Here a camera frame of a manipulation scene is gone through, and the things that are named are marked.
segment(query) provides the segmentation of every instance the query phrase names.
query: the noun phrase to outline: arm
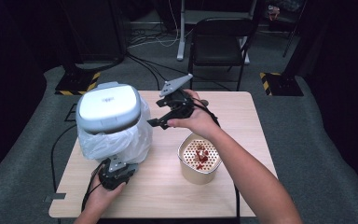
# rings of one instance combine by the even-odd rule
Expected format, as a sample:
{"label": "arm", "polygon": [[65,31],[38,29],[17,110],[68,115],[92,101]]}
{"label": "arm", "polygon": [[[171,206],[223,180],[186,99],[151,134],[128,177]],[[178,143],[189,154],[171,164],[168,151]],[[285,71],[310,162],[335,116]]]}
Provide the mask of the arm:
{"label": "arm", "polygon": [[[199,96],[187,91],[193,98]],[[302,223],[299,213],[279,180],[255,157],[196,108],[188,119],[171,119],[168,125],[190,129],[208,139],[219,152],[243,199],[261,223]]]}
{"label": "arm", "polygon": [[107,190],[101,186],[98,176],[92,182],[92,189],[96,189],[89,195],[86,206],[80,216],[75,220],[75,224],[94,224],[100,219],[103,212],[111,202],[121,193],[126,186],[122,183],[114,190]]}

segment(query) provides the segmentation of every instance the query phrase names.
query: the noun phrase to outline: yellow and black tape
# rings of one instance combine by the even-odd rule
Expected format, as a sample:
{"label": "yellow and black tape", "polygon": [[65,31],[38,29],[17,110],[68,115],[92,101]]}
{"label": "yellow and black tape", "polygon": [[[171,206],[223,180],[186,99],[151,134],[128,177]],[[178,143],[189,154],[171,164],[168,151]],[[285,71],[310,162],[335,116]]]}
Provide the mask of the yellow and black tape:
{"label": "yellow and black tape", "polygon": [[280,73],[260,73],[261,81],[263,82],[264,91],[266,95],[272,95],[271,88],[269,87],[269,83],[267,82],[267,75],[280,76]]}
{"label": "yellow and black tape", "polygon": [[100,77],[100,75],[101,75],[101,73],[95,74],[92,77],[88,87],[85,88],[84,90],[59,90],[59,91],[55,91],[55,94],[58,94],[58,95],[84,95],[87,91],[90,91],[95,88],[95,86],[97,85],[97,80]]}

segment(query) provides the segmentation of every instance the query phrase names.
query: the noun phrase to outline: person's right hand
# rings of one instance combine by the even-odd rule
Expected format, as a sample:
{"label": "person's right hand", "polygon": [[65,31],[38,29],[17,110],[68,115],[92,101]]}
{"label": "person's right hand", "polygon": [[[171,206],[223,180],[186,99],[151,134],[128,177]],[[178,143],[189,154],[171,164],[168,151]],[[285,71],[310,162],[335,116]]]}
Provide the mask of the person's right hand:
{"label": "person's right hand", "polygon": [[[200,102],[199,95],[191,90],[185,90],[193,99],[194,103],[204,106]],[[188,128],[191,132],[209,139],[213,130],[219,128],[212,120],[211,116],[198,107],[194,107],[193,114],[188,119],[170,119],[167,124],[171,127]]]}

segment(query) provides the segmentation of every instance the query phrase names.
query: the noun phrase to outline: clear plastic bag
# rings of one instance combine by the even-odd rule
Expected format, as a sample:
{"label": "clear plastic bag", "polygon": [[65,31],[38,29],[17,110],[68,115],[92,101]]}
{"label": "clear plastic bag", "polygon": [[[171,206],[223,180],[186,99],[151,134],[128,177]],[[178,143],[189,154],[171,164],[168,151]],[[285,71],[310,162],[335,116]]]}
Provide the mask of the clear plastic bag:
{"label": "clear plastic bag", "polygon": [[103,160],[117,155],[126,163],[139,163],[145,160],[151,147],[153,128],[149,105],[141,98],[141,117],[136,125],[118,133],[86,133],[77,126],[77,135],[83,156],[89,160]]}

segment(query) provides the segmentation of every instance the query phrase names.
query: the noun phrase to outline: wooden table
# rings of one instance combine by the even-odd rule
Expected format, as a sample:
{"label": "wooden table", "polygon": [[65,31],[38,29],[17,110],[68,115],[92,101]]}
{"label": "wooden table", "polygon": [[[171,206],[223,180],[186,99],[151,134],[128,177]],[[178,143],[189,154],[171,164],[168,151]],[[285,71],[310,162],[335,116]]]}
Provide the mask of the wooden table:
{"label": "wooden table", "polygon": [[[160,118],[169,108],[158,107],[158,91],[139,91],[150,106],[151,117]],[[269,148],[258,119],[252,96],[244,91],[199,91],[201,99],[218,117],[221,127],[276,175]],[[177,150],[191,134],[188,129],[153,129],[153,144],[128,186],[103,214],[117,218],[235,217],[236,200],[232,179],[222,163],[214,180],[194,185],[181,174]],[[52,217],[78,217],[80,207],[97,161],[87,160],[78,141],[63,173],[49,209]],[[255,214],[241,197],[241,216]]]}

